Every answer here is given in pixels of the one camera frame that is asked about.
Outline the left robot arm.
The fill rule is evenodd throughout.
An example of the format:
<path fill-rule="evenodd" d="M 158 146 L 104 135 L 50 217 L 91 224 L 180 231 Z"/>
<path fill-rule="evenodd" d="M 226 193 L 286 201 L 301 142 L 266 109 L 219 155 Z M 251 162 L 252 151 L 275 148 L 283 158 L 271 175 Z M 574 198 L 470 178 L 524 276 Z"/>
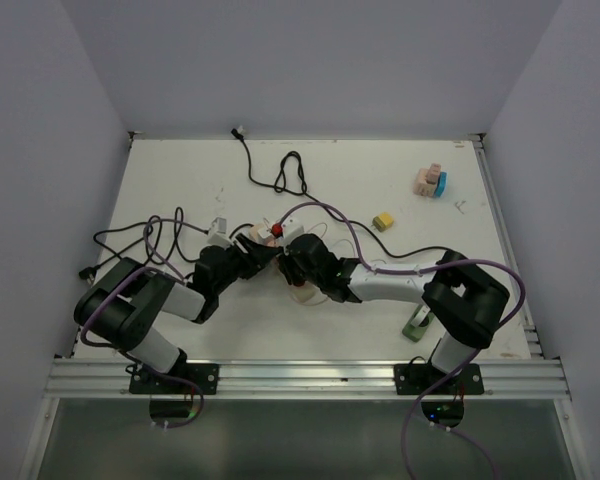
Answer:
<path fill-rule="evenodd" d="M 154 327 L 158 314 L 202 324 L 228 286 L 252 278 L 281 253 L 280 247 L 240 234 L 227 247 L 203 248 L 193 273 L 182 280 L 124 258 L 78 301 L 73 318 L 82 327 L 81 341 L 128 355 L 153 370 L 152 379 L 162 390 L 177 392 L 188 379 L 181 363 L 186 355 Z"/>

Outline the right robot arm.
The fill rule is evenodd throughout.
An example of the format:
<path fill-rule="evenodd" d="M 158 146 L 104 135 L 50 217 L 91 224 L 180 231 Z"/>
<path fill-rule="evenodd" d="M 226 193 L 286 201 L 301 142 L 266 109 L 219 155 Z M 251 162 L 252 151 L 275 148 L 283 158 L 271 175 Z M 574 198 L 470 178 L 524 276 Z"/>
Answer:
<path fill-rule="evenodd" d="M 441 393 L 456 386 L 460 369 L 490 346 L 510 299 L 504 285 L 455 251 L 423 266 L 383 266 L 338 257 L 316 235 L 303 234 L 285 247 L 279 267 L 288 283 L 308 282 L 335 302 L 428 307 L 446 330 L 425 369 L 427 384 Z"/>

